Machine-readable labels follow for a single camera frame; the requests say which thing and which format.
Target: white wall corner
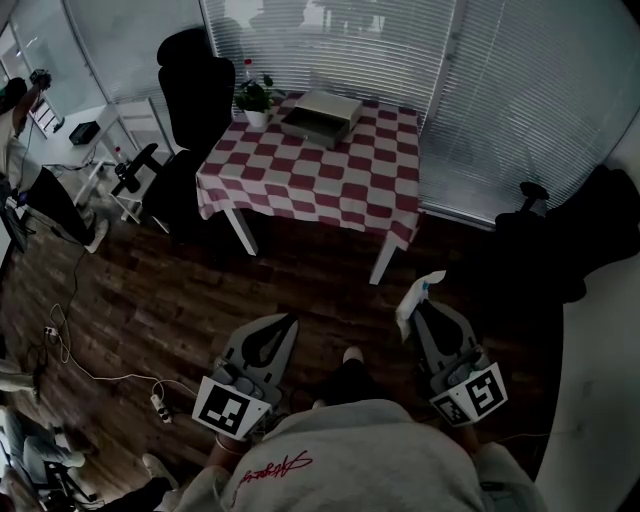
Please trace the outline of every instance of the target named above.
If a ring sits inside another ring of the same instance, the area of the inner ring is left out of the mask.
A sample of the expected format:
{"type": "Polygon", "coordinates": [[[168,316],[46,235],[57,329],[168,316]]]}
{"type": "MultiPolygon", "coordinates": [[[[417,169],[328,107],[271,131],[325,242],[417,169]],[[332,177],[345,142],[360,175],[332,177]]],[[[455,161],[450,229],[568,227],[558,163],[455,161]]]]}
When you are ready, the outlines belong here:
{"type": "MultiPolygon", "coordinates": [[[[609,168],[640,189],[640,118],[609,168]]],[[[640,477],[640,255],[587,277],[564,307],[562,377],[536,483],[550,512],[614,512],[640,477]]]]}
{"type": "Polygon", "coordinates": [[[4,28],[9,21],[9,14],[13,6],[16,4],[16,0],[0,0],[0,30],[4,28]]]}

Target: plant pot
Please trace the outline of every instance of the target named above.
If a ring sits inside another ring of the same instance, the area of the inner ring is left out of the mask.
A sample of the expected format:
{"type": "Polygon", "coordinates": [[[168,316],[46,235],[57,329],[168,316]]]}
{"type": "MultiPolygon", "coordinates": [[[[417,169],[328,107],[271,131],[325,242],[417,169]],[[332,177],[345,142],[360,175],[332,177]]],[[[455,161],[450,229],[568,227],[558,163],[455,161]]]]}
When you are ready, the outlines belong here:
{"type": "Polygon", "coordinates": [[[245,110],[249,124],[254,128],[264,128],[269,122],[269,112],[253,112],[251,110],[245,110]]]}

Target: white table leg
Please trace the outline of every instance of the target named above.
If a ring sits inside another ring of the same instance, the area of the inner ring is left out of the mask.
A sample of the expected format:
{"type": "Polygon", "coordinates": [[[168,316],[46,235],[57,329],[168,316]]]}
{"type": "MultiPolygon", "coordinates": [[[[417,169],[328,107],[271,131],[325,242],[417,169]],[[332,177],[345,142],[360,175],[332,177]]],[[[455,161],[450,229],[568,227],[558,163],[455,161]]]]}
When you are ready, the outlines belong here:
{"type": "Polygon", "coordinates": [[[233,229],[236,230],[236,234],[242,242],[242,245],[244,245],[244,248],[251,256],[256,256],[258,254],[258,245],[251,231],[249,231],[249,226],[247,226],[242,212],[240,210],[225,210],[224,213],[227,214],[227,218],[229,222],[231,222],[233,229]]]}
{"type": "Polygon", "coordinates": [[[165,224],[161,220],[156,219],[155,217],[153,217],[153,220],[155,220],[158,223],[158,226],[160,226],[167,235],[169,234],[169,226],[167,224],[165,224]]]}
{"type": "Polygon", "coordinates": [[[87,191],[88,188],[91,188],[93,179],[97,176],[97,174],[100,172],[100,169],[102,168],[102,166],[104,165],[104,160],[100,160],[96,166],[93,168],[93,171],[91,171],[91,174],[89,175],[89,178],[87,179],[87,181],[82,185],[82,187],[80,188],[80,191],[78,192],[78,194],[76,195],[76,198],[73,200],[73,204],[74,206],[77,206],[81,200],[84,199],[84,195],[85,192],[87,191]]]}
{"type": "Polygon", "coordinates": [[[382,244],[382,248],[378,253],[378,259],[376,260],[376,264],[373,266],[373,270],[371,271],[371,278],[369,279],[369,284],[377,285],[380,283],[380,279],[382,279],[382,274],[387,269],[387,265],[391,261],[391,257],[393,256],[394,251],[396,250],[396,243],[391,241],[389,237],[384,239],[384,244],[382,244]]]}
{"type": "Polygon", "coordinates": [[[133,211],[132,209],[130,209],[129,206],[127,206],[124,201],[121,201],[119,197],[114,196],[113,194],[109,194],[111,197],[113,197],[113,200],[118,203],[120,205],[120,208],[122,208],[124,210],[124,213],[122,214],[122,220],[126,220],[127,217],[131,217],[133,220],[136,221],[137,224],[140,224],[140,217],[138,217],[135,213],[135,211],[133,211]]]}

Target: window blinds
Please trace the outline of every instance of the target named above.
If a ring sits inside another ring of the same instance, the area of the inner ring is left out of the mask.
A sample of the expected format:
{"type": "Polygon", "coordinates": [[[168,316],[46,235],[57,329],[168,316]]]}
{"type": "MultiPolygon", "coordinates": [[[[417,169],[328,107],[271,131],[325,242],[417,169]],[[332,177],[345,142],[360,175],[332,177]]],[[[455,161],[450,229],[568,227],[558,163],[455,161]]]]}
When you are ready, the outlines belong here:
{"type": "Polygon", "coordinates": [[[455,0],[202,0],[216,52],[276,87],[319,88],[425,114],[455,0]]]}
{"type": "Polygon", "coordinates": [[[57,116],[104,104],[60,0],[21,0],[10,22],[29,69],[51,73],[55,87],[47,90],[45,98],[57,116]]]}
{"type": "Polygon", "coordinates": [[[65,0],[80,44],[112,102],[150,98],[167,103],[158,82],[162,41],[202,26],[198,0],[65,0]]]}
{"type": "Polygon", "coordinates": [[[421,136],[423,204],[493,221],[525,180],[562,203],[638,111],[639,52],[621,1],[467,0],[421,136]]]}

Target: potted plant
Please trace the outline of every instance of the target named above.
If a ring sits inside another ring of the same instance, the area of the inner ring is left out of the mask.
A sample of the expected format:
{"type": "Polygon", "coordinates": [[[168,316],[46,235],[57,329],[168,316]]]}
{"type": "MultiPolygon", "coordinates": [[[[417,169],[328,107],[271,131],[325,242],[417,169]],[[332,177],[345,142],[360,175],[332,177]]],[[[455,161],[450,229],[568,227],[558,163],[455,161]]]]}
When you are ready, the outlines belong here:
{"type": "Polygon", "coordinates": [[[240,92],[236,94],[236,106],[244,110],[249,120],[249,124],[255,128],[266,126],[269,121],[269,112],[273,106],[271,98],[273,80],[269,75],[262,74],[264,87],[255,79],[251,78],[240,85],[240,92]]]}

